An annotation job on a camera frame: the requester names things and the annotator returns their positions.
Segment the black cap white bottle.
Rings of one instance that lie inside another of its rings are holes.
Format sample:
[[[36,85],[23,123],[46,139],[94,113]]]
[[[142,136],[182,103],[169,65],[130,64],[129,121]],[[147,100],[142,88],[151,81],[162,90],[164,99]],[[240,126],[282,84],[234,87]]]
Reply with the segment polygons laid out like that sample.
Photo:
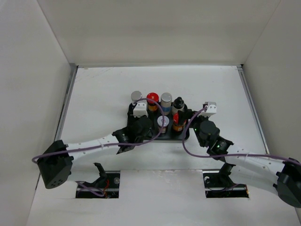
[[[172,115],[178,113],[178,111],[184,111],[185,103],[182,97],[177,97],[172,104]]]

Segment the red lid jar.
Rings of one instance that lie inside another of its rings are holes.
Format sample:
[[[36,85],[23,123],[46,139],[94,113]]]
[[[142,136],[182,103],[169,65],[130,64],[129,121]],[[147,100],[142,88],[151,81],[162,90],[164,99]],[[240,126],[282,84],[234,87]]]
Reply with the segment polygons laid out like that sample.
[[[157,93],[151,92],[147,96],[148,110],[151,112],[155,112],[158,110],[158,106],[156,103],[159,101],[159,96]]]
[[[178,111],[176,114],[173,115],[172,131],[175,134],[181,134],[184,130],[185,124],[186,118],[184,112]]]

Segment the silver lid blue jar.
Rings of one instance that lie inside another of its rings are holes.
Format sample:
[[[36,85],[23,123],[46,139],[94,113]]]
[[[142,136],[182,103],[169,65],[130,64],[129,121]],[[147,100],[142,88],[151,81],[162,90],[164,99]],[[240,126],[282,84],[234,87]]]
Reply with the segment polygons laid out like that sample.
[[[138,103],[144,103],[142,100],[142,93],[138,90],[134,91],[131,93],[131,100],[132,100],[132,105],[135,106]]]

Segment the white lid spice jar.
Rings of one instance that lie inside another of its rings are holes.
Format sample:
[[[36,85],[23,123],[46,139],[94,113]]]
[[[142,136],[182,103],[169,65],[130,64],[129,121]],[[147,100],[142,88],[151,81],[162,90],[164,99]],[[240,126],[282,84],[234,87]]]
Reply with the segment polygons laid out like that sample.
[[[161,136],[166,134],[169,123],[170,123],[170,120],[166,115],[159,116],[157,118],[158,132],[161,132],[160,133]]]

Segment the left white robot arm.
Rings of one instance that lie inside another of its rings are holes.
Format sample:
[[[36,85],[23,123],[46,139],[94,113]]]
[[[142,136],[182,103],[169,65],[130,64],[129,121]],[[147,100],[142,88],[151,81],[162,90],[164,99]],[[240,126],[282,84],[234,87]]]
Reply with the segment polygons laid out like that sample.
[[[72,168],[77,161],[95,161],[107,155],[117,155],[143,145],[151,137],[152,121],[149,118],[148,105],[145,101],[130,104],[128,116],[133,117],[126,127],[95,140],[66,144],[62,140],[53,142],[47,150],[33,158],[38,165],[46,189],[53,189],[75,176]]]

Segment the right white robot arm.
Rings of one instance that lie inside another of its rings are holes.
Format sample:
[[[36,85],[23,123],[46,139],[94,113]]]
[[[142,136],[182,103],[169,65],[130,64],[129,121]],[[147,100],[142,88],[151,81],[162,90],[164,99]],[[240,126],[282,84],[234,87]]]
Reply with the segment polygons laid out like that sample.
[[[206,107],[198,112],[178,111],[174,122],[186,123],[185,129],[195,123],[199,145],[207,148],[202,158],[212,158],[224,163],[218,174],[223,186],[252,185],[277,195],[286,204],[301,206],[301,164],[293,158],[271,154],[255,154],[239,148],[232,141],[220,136],[216,125],[205,118]]]

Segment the black plastic tray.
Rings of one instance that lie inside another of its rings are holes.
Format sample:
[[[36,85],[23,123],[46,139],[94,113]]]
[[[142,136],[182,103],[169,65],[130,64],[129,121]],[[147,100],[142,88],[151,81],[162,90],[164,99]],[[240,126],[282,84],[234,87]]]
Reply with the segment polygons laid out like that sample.
[[[153,139],[159,132],[158,132],[158,126],[157,126],[157,118],[159,116],[162,116],[161,111],[158,109],[155,112],[151,112],[148,110],[148,118],[151,119],[151,121],[153,122],[153,127],[152,127],[152,131],[153,131],[153,137],[151,139]],[[173,124],[173,115],[169,114],[167,115],[167,117],[170,120],[169,126],[168,126],[168,130],[166,132],[165,135],[159,135],[155,140],[157,141],[181,141],[182,138],[184,138],[184,140],[187,140],[190,137],[190,132],[189,130],[186,131],[186,134],[184,134],[183,132],[179,135],[175,134],[172,131],[172,124]]]

